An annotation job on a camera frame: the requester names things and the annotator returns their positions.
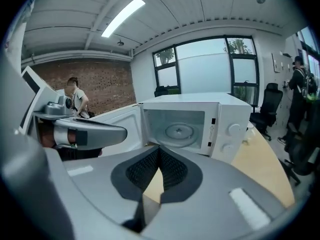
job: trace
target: black office chair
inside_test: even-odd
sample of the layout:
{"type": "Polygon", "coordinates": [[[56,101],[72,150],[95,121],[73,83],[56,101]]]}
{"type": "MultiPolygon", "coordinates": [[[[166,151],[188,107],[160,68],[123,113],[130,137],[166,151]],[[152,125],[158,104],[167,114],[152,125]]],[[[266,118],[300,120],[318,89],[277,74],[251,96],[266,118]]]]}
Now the black office chair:
{"type": "Polygon", "coordinates": [[[319,170],[320,151],[314,163],[308,162],[315,149],[320,148],[320,100],[317,100],[311,107],[310,121],[308,127],[301,135],[292,123],[288,124],[288,137],[284,150],[289,153],[290,161],[284,160],[281,163],[288,178],[292,177],[296,185],[300,180],[294,174],[305,176],[319,170]]]}
{"type": "Polygon", "coordinates": [[[257,105],[252,105],[253,113],[250,115],[250,122],[255,124],[256,129],[262,134],[268,137],[271,141],[271,137],[267,133],[267,127],[271,127],[276,121],[277,109],[281,102],[283,92],[278,90],[277,83],[268,83],[264,90],[263,103],[260,109],[260,113],[256,112],[257,105]]]}
{"type": "Polygon", "coordinates": [[[162,95],[169,95],[169,91],[165,89],[164,86],[158,86],[157,88],[155,88],[154,97],[162,95]]]}

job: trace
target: man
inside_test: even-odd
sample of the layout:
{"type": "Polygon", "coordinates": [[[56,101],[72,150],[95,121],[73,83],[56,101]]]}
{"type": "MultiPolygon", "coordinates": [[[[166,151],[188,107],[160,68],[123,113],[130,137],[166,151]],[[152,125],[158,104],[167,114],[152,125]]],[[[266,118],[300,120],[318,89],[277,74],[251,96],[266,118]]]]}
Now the man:
{"type": "Polygon", "coordinates": [[[87,110],[87,104],[89,102],[85,92],[78,88],[78,79],[76,77],[70,77],[67,81],[67,88],[72,91],[72,104],[74,115],[77,117],[89,119],[90,116],[87,110]]]}
{"type": "MultiPolygon", "coordinates": [[[[293,97],[290,107],[290,115],[288,124],[292,123],[297,131],[299,131],[300,123],[304,118],[306,111],[306,100],[302,95],[303,83],[306,77],[307,71],[303,66],[303,60],[300,56],[294,58],[294,68],[291,80],[288,82],[289,88],[293,90],[293,97]]],[[[286,145],[288,138],[288,132],[283,137],[278,137],[277,140],[286,145]]]]}

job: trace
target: ceiling light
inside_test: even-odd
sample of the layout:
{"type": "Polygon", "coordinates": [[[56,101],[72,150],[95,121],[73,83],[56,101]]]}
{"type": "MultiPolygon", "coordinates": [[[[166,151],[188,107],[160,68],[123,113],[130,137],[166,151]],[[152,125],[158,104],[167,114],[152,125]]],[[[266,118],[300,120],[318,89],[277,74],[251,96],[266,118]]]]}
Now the ceiling light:
{"type": "Polygon", "coordinates": [[[145,4],[142,0],[133,0],[129,3],[122,11],[119,12],[117,16],[111,21],[111,23],[106,27],[105,31],[102,33],[102,37],[108,38],[111,34],[136,10],[145,4]]]}
{"type": "Polygon", "coordinates": [[[124,42],[122,42],[121,40],[119,42],[117,42],[118,46],[124,46],[124,42]]]}

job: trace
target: white microwave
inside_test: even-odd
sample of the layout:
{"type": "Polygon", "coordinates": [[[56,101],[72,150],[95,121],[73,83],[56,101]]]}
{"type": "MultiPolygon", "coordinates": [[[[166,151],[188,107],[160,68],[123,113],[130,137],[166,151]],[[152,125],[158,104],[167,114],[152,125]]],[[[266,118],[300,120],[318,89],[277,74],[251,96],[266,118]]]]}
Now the white microwave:
{"type": "Polygon", "coordinates": [[[92,120],[127,129],[127,138],[102,149],[111,156],[149,143],[181,148],[231,163],[245,137],[251,106],[227,93],[163,95],[92,120]]]}

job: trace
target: wooden table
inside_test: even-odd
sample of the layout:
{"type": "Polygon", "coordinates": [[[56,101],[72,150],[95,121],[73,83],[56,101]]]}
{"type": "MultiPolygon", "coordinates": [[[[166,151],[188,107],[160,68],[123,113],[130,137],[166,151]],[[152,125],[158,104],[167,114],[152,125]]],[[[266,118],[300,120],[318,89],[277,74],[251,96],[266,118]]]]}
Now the wooden table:
{"type": "MultiPolygon", "coordinates": [[[[241,144],[231,165],[269,190],[287,208],[295,203],[287,175],[265,138],[256,128],[253,131],[255,136],[241,144]]],[[[144,194],[160,203],[163,192],[163,178],[158,169],[144,194]]]]}

